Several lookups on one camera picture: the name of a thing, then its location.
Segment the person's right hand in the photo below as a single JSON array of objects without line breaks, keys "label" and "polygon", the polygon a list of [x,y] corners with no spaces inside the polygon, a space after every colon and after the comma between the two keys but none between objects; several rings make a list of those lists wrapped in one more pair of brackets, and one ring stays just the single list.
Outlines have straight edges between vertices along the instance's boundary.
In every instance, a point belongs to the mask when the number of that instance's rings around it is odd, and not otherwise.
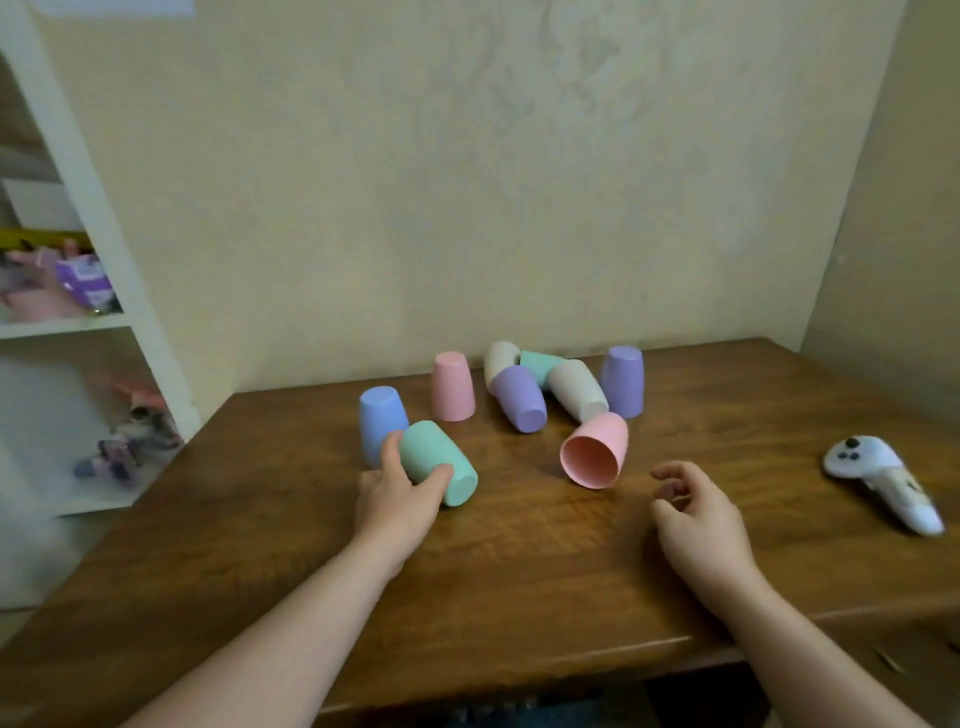
[{"label": "person's right hand", "polygon": [[673,460],[654,466],[655,499],[681,511],[681,525],[657,540],[674,572],[703,606],[723,618],[751,589],[764,583],[743,517],[701,467]]}]

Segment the person's left hand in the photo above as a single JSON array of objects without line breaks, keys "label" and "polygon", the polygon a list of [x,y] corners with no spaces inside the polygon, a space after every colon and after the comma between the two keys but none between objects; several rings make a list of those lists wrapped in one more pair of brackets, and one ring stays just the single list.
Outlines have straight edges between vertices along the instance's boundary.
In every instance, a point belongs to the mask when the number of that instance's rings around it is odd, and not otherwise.
[{"label": "person's left hand", "polygon": [[380,467],[362,473],[358,482],[351,544],[358,546],[389,578],[425,540],[435,519],[419,519],[415,486],[407,476],[399,452],[402,431],[393,431],[382,443]]}]

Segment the green plastic cup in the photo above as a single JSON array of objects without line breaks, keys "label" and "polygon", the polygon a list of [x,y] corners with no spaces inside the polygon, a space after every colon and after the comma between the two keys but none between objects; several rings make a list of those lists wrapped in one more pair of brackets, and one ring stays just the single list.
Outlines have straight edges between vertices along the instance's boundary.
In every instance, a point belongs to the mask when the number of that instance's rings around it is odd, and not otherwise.
[{"label": "green plastic cup", "polygon": [[421,420],[407,427],[398,451],[407,477],[415,483],[426,480],[439,465],[452,467],[443,497],[445,506],[459,507],[474,495],[478,486],[474,465],[435,421]]},{"label": "green plastic cup", "polygon": [[550,391],[548,382],[550,373],[556,366],[565,361],[567,361],[567,358],[558,355],[522,349],[518,363],[532,373],[539,389],[546,393]]}]

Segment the person's right forearm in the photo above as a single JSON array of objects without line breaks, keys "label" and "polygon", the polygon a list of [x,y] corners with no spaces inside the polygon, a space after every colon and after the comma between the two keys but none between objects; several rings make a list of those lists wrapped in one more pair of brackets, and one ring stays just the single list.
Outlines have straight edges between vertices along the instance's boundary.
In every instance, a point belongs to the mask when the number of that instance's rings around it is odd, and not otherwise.
[{"label": "person's right forearm", "polygon": [[789,728],[931,728],[757,570],[710,582],[706,608],[729,631]]}]

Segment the person's left forearm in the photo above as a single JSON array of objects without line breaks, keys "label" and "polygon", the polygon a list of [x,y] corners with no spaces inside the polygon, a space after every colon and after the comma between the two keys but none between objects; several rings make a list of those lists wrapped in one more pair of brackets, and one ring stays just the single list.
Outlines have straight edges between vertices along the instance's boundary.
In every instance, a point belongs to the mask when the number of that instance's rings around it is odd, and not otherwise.
[{"label": "person's left forearm", "polygon": [[355,537],[119,728],[309,728],[410,553]]}]

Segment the blue plastic cup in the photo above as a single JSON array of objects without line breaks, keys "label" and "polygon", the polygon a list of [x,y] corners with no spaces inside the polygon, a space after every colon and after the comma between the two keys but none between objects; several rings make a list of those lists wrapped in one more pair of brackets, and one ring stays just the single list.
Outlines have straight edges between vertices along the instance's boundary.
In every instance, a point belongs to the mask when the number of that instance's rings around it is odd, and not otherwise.
[{"label": "blue plastic cup", "polygon": [[359,397],[359,431],[366,468],[380,468],[383,441],[394,431],[405,431],[410,420],[398,390],[374,386]]}]

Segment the pink plastic cup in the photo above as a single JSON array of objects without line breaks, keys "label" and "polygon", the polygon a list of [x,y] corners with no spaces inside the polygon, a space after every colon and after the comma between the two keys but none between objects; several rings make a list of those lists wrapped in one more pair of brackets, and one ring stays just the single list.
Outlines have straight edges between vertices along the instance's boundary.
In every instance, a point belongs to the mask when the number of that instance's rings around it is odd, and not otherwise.
[{"label": "pink plastic cup", "polygon": [[436,420],[462,422],[474,416],[476,401],[470,363],[458,350],[438,353],[431,370],[431,408]]},{"label": "pink plastic cup", "polygon": [[567,477],[588,490],[612,487],[621,473],[629,446],[627,421],[614,412],[585,420],[562,443],[559,463]]}]

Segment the purple plastic cup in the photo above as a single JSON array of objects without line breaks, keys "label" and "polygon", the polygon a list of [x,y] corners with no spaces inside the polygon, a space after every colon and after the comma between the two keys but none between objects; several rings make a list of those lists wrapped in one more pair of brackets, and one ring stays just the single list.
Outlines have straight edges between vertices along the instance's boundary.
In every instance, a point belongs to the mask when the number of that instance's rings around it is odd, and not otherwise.
[{"label": "purple plastic cup", "polygon": [[600,384],[608,410],[625,420],[644,410],[645,369],[642,351],[636,346],[612,346],[604,358]]},{"label": "purple plastic cup", "polygon": [[545,395],[532,370],[522,365],[500,370],[490,383],[490,392],[517,431],[534,433],[546,425]]}]

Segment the beige plastic cup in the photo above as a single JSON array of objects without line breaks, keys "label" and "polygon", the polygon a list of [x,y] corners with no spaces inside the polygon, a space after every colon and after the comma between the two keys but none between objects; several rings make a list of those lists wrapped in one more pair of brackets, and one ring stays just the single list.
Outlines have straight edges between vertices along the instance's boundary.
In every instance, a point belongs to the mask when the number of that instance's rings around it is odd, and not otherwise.
[{"label": "beige plastic cup", "polygon": [[495,378],[505,369],[520,364],[522,350],[509,341],[491,343],[484,356],[483,374],[488,393],[493,393]]},{"label": "beige plastic cup", "polygon": [[610,411],[606,394],[580,359],[562,359],[549,371],[546,382],[563,409],[580,424]]}]

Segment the white handheld controller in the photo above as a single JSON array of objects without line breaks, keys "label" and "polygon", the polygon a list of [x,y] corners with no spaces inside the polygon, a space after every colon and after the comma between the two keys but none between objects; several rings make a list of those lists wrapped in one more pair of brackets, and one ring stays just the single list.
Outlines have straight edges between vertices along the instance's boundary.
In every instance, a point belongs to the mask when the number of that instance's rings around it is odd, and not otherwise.
[{"label": "white handheld controller", "polygon": [[850,436],[828,449],[821,465],[834,479],[862,482],[914,534],[938,537],[946,533],[942,516],[926,489],[882,438]]}]

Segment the toy figure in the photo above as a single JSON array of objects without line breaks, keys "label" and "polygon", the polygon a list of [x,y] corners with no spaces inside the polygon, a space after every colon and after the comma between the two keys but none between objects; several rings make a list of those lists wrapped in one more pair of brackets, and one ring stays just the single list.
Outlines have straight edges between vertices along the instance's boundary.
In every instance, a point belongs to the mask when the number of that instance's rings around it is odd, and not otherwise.
[{"label": "toy figure", "polygon": [[77,461],[73,476],[80,480],[110,476],[119,483],[133,483],[148,454],[172,455],[186,441],[157,386],[113,376],[105,382],[111,392],[126,399],[126,419],[97,442],[92,455]]}]

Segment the purple packet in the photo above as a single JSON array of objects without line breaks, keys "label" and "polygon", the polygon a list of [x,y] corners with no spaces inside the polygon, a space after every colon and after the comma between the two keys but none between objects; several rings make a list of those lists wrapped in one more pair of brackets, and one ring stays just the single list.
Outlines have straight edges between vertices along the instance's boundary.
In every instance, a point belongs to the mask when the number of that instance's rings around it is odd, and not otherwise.
[{"label": "purple packet", "polygon": [[97,314],[120,310],[119,300],[106,270],[95,253],[81,253],[54,263],[54,274],[72,299]]}]

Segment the white shelf unit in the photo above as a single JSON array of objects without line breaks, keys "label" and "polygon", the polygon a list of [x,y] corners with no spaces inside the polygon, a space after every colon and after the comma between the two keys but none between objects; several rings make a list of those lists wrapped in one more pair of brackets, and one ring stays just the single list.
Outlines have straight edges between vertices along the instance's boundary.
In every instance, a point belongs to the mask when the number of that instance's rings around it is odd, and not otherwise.
[{"label": "white shelf unit", "polygon": [[[0,0],[0,250],[74,237],[120,310],[14,322],[0,304],[0,614],[37,608],[92,548],[97,514],[128,508],[202,424],[43,42],[33,0]],[[185,443],[148,453],[132,483],[79,479],[77,461],[126,420],[114,377],[156,386]]]}]

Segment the pink toy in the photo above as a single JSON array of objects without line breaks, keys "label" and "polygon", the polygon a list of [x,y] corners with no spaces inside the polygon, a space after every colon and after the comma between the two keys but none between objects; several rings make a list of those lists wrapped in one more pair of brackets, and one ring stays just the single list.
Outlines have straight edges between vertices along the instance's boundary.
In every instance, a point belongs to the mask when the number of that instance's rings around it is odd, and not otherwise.
[{"label": "pink toy", "polygon": [[61,284],[58,263],[78,257],[82,248],[74,237],[58,246],[0,249],[0,305],[15,323],[87,319],[92,315]]}]

